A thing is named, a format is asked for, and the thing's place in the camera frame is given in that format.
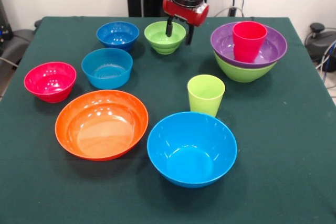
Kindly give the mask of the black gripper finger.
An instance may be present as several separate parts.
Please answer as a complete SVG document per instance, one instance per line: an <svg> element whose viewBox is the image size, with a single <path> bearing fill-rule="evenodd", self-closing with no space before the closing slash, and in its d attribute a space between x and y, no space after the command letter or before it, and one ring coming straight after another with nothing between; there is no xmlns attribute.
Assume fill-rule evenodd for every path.
<svg viewBox="0 0 336 224"><path fill-rule="evenodd" d="M165 32L165 34L168 37L171 37L171 35L172 35L172 29L173 29L172 21L173 21L173 18L174 18L173 16L169 16L168 20L167 20L167 23L166 23L166 32Z"/></svg>
<svg viewBox="0 0 336 224"><path fill-rule="evenodd" d="M194 25L188 24L188 33L186 34L185 38L185 44L189 46L192 42L193 39L193 34L194 34Z"/></svg>

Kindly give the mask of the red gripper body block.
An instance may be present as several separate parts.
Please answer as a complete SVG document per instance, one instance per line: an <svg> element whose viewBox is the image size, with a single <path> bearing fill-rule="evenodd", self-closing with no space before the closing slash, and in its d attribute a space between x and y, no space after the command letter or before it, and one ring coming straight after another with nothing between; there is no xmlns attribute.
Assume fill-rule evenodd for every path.
<svg viewBox="0 0 336 224"><path fill-rule="evenodd" d="M163 10L166 14L180 18L189 25L200 26L207 17L209 5L202 2L196 7L186 7L173 0L163 0Z"/></svg>

